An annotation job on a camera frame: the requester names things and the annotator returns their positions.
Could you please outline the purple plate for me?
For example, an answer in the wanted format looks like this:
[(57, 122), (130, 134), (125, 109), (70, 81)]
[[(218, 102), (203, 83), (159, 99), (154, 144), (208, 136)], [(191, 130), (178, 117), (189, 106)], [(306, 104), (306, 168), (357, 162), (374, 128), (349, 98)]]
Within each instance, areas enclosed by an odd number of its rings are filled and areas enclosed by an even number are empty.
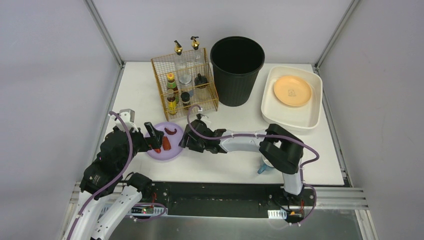
[[(161, 122), (154, 126), (157, 130), (164, 132), (164, 136), (168, 137), (168, 140), (171, 143), (171, 150), (165, 151), (161, 147), (161, 153), (156, 153), (154, 150), (149, 150), (146, 154), (158, 161), (169, 161), (176, 158), (181, 152), (182, 148), (179, 146), (180, 141), (183, 138), (183, 129), (173, 123), (173, 122)], [(177, 133), (174, 135), (168, 135), (164, 128), (168, 128), (170, 130), (177, 129)]]

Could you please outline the small yellow label bottle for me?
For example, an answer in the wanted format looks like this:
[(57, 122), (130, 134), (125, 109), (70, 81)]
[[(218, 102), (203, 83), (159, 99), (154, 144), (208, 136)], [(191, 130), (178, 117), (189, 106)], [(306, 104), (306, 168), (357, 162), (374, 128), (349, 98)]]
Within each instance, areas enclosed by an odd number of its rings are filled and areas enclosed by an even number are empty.
[(177, 113), (177, 99), (176, 94), (173, 89), (167, 90), (167, 105), (168, 105), (168, 113), (170, 115), (175, 115)]

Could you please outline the small black spice jar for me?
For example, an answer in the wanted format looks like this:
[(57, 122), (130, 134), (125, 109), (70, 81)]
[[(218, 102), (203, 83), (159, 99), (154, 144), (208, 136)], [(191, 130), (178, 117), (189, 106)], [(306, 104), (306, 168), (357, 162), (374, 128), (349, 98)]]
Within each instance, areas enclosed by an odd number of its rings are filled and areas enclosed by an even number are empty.
[(191, 105), (191, 96), (188, 92), (182, 92), (180, 95), (180, 100), (182, 101), (183, 109), (188, 111)]

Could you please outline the black lid spice jar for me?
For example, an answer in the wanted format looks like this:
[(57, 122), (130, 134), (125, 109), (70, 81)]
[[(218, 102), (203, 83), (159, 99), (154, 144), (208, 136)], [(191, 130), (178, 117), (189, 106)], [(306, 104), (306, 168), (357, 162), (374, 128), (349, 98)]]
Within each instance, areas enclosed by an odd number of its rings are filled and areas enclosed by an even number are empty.
[(205, 75), (197, 74), (194, 79), (194, 96), (199, 102), (204, 102), (209, 95), (209, 81)]

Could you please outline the gold wire basket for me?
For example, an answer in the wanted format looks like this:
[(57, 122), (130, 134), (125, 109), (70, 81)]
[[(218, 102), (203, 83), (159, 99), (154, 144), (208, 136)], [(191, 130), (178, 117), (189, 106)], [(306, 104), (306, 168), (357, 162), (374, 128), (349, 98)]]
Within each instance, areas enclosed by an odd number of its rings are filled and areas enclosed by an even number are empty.
[(217, 111), (219, 97), (205, 48), (150, 60), (166, 120), (185, 117), (191, 105)]

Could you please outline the clear oil dispenser bottle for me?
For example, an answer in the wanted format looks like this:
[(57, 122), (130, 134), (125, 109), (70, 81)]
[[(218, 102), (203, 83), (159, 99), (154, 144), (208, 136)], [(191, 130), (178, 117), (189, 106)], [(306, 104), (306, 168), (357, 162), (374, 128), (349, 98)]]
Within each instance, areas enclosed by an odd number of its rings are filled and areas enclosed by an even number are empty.
[(187, 73), (187, 62), (183, 56), (183, 47), (177, 40), (175, 40), (174, 43), (175, 43), (174, 52), (176, 54), (174, 59), (175, 70), (179, 78), (184, 78), (186, 75), (188, 75), (188, 73)]

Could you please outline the blue mug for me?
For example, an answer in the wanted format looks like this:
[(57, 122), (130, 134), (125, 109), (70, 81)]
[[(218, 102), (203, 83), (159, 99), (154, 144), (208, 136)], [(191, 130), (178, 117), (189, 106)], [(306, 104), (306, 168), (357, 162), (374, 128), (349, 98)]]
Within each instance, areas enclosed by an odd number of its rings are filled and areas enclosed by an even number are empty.
[(260, 175), (264, 173), (265, 171), (270, 171), (273, 169), (274, 169), (274, 166), (271, 164), (271, 162), (265, 156), (262, 156), (261, 164), (259, 169), (257, 170), (257, 173)]

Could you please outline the orange plate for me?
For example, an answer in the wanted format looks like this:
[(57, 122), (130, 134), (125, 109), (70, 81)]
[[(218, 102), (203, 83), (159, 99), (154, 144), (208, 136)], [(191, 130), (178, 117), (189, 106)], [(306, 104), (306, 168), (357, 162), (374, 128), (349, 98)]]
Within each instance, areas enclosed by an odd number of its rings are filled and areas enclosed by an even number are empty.
[(312, 98), (310, 85), (294, 75), (278, 78), (273, 84), (273, 92), (281, 103), (290, 107), (302, 107)]

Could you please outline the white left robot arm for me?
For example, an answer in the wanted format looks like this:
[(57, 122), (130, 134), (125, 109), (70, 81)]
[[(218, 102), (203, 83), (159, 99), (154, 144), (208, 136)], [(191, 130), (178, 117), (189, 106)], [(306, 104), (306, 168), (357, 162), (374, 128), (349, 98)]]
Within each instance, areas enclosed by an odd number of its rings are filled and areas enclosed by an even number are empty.
[(151, 179), (133, 173), (118, 199), (102, 214), (130, 161), (137, 153), (145, 153), (162, 146), (164, 132), (150, 122), (144, 126), (148, 135), (133, 125), (126, 128), (120, 123), (113, 127), (100, 145), (96, 159), (89, 165), (80, 182), (80, 191), (73, 222), (64, 234), (65, 240), (107, 240), (130, 209), (147, 193)]

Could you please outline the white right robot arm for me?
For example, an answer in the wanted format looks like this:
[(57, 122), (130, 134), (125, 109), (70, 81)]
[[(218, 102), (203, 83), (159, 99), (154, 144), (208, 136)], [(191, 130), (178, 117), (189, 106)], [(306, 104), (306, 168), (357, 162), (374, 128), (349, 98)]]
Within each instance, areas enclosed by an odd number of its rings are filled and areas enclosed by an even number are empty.
[(282, 173), (287, 194), (298, 196), (304, 188), (300, 161), (306, 145), (278, 124), (271, 123), (265, 130), (237, 132), (224, 128), (211, 130), (204, 121), (196, 119), (186, 125), (179, 146), (199, 153), (260, 153), (271, 167)]

